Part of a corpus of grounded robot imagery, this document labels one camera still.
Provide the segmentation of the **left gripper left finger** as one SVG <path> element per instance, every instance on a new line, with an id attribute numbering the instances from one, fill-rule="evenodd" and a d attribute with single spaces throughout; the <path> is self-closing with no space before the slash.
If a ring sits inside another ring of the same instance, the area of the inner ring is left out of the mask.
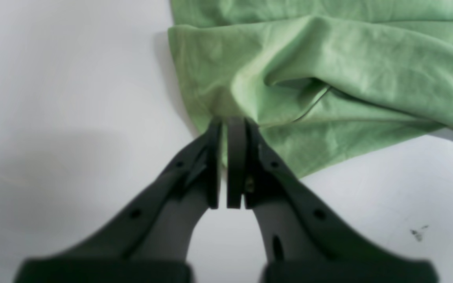
<path id="1" fill-rule="evenodd" d="M 221 134 L 214 118 L 104 227 L 66 251 L 27 260 L 15 282 L 192 283 L 193 230 L 219 206 Z"/>

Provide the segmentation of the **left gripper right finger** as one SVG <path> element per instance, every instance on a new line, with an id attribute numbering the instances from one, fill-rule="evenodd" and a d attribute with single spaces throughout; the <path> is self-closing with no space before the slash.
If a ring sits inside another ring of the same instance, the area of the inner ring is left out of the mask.
<path id="1" fill-rule="evenodd" d="M 228 208 L 251 210 L 267 257 L 262 283 L 437 283 L 424 260 L 352 229 L 302 184 L 247 118 L 228 118 Z"/>

